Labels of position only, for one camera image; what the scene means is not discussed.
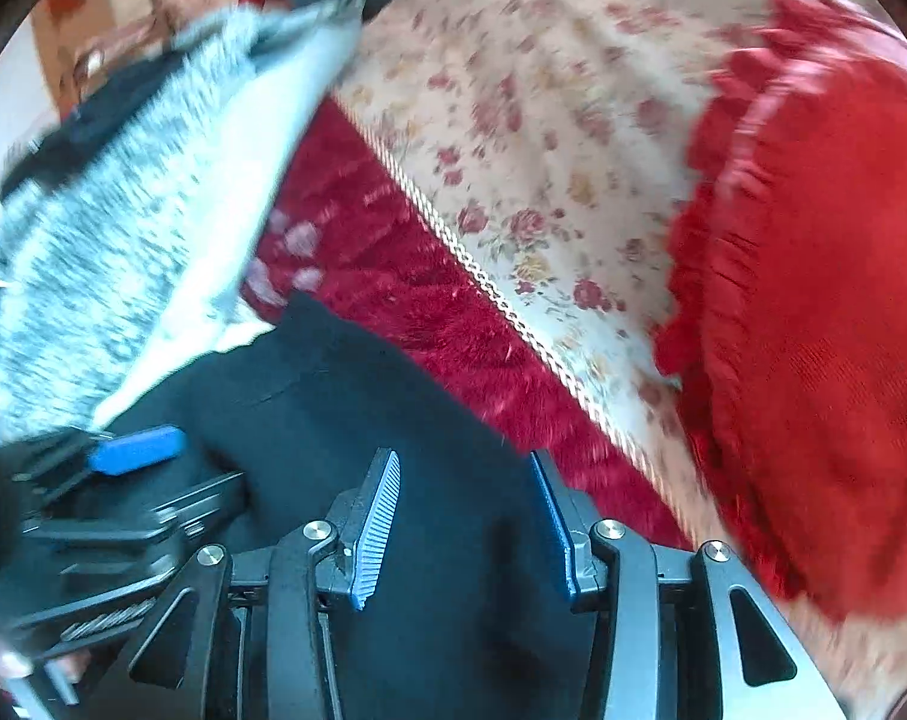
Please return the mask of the grey fleece garment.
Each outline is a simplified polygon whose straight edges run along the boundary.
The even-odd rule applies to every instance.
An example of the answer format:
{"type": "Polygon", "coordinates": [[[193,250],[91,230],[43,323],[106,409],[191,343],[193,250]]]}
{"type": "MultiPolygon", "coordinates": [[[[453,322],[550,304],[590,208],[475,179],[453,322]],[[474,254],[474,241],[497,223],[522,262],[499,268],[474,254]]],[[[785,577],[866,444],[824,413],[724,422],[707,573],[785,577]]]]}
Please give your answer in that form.
{"type": "Polygon", "coordinates": [[[338,0],[203,16],[164,50],[184,65],[83,172],[0,200],[0,445],[106,426],[221,346],[359,31],[338,0]]]}

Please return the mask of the floral beige bedsheet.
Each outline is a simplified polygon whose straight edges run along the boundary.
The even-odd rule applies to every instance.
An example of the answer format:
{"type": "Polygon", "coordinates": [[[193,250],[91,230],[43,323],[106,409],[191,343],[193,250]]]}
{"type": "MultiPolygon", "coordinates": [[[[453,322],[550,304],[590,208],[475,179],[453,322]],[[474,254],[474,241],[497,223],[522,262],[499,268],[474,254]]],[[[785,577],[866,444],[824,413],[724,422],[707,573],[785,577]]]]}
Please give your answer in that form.
{"type": "MultiPolygon", "coordinates": [[[[688,544],[727,539],[755,572],[691,454],[655,338],[675,312],[668,244],[699,181],[694,128],[773,2],[394,0],[338,94],[688,544]]],[[[878,0],[849,2],[901,34],[878,0]]],[[[907,616],[831,616],[759,578],[851,717],[906,707],[907,616]]]]}

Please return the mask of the red and white plush blanket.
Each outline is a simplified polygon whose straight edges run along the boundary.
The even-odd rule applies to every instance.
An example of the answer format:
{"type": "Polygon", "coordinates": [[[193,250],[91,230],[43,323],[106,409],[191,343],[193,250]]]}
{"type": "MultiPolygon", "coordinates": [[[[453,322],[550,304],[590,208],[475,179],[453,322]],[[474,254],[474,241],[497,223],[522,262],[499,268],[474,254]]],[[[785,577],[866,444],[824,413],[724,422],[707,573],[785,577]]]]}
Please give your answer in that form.
{"type": "Polygon", "coordinates": [[[654,543],[688,546],[652,483],[437,239],[333,101],[287,166],[242,283],[267,322],[296,293],[398,346],[514,449],[548,450],[602,514],[654,543]]]}

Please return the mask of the black garment on fleece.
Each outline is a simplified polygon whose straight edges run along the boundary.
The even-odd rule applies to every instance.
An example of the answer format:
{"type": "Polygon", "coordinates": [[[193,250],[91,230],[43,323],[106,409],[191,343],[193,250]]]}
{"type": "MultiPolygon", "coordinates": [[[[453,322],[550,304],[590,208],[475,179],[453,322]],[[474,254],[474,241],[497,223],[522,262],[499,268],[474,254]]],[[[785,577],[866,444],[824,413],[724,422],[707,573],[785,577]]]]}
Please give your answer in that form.
{"type": "Polygon", "coordinates": [[[184,65],[184,59],[181,50],[172,49],[113,73],[60,127],[45,133],[29,153],[14,161],[0,182],[0,200],[6,202],[24,182],[54,188],[83,172],[123,125],[159,93],[167,78],[184,65]]]}

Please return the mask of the red heart-shaped pillow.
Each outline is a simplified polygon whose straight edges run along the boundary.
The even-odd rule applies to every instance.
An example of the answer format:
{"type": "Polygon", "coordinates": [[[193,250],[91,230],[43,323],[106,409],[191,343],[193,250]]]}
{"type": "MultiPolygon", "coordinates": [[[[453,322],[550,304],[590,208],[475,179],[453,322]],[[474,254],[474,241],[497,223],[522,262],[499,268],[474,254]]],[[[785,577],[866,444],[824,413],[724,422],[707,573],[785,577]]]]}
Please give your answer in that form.
{"type": "Polygon", "coordinates": [[[907,616],[907,41],[849,0],[759,37],[694,128],[655,362],[756,572],[907,616]]]}

